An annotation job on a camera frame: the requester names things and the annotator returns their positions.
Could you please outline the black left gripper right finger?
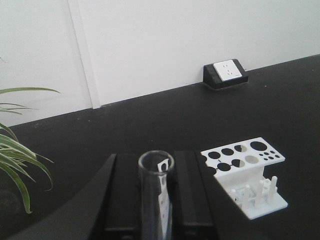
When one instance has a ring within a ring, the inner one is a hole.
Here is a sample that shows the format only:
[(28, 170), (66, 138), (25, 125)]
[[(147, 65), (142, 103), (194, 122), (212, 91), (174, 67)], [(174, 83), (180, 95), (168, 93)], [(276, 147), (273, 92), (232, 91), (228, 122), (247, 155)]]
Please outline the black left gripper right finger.
[(249, 220), (198, 151), (175, 151), (173, 236), (176, 240), (251, 240)]

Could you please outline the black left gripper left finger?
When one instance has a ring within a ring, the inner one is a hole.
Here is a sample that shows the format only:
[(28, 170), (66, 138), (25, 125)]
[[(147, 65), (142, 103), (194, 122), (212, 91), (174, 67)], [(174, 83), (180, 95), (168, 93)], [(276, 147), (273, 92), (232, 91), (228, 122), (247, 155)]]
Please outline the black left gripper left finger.
[(0, 174), (0, 237), (3, 240), (110, 239), (105, 222), (135, 228), (137, 161), (134, 153), (58, 156), (47, 176), (35, 167), (30, 173), (31, 213), (4, 172)]

